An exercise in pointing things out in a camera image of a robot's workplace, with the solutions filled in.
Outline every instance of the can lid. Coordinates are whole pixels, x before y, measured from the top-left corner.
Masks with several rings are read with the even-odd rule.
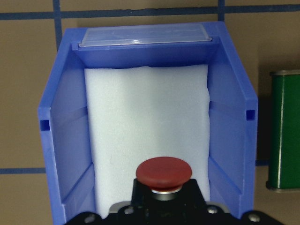
[[[300,75],[300,69],[280,70],[277,72],[271,72],[270,75],[271,76]]]
[[[169,192],[180,189],[192,176],[189,164],[179,158],[156,157],[142,162],[136,178],[152,191]]]

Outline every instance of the blue plastic bin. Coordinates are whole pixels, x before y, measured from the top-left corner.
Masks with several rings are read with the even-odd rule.
[[[142,35],[143,30],[154,30],[154,37],[145,34],[150,41],[141,38],[138,44],[120,43],[118,37],[113,43],[104,35],[108,42],[89,45],[83,41],[87,28],[66,30],[38,108],[55,225],[82,211],[95,211],[85,68],[208,64],[210,198],[225,204],[236,217],[253,208],[257,96],[223,22],[181,24],[181,31],[184,26],[187,35],[179,39],[166,38],[168,32],[176,33],[172,24],[122,27],[124,33],[139,30]],[[189,34],[201,35],[197,29],[188,30],[190,26],[203,26],[209,38],[189,39]],[[120,30],[119,37],[126,39]]]

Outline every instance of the screw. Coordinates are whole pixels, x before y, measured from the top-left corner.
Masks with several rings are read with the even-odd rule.
[[[135,211],[134,211],[133,207],[128,207],[127,209],[124,210],[124,213],[125,213],[126,215],[132,214],[132,213],[134,213],[134,212],[135,212]]]
[[[251,222],[259,222],[261,220],[261,218],[254,213],[249,214],[248,218]]]
[[[84,219],[84,222],[86,224],[92,223],[94,221],[95,221],[95,215],[94,214],[89,214],[89,216]]]
[[[216,206],[211,205],[207,208],[207,211],[210,214],[216,214],[218,212],[218,209],[216,208]]]

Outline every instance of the green can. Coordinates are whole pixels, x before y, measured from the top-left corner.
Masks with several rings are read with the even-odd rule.
[[[272,72],[272,147],[267,187],[300,190],[300,70]]]

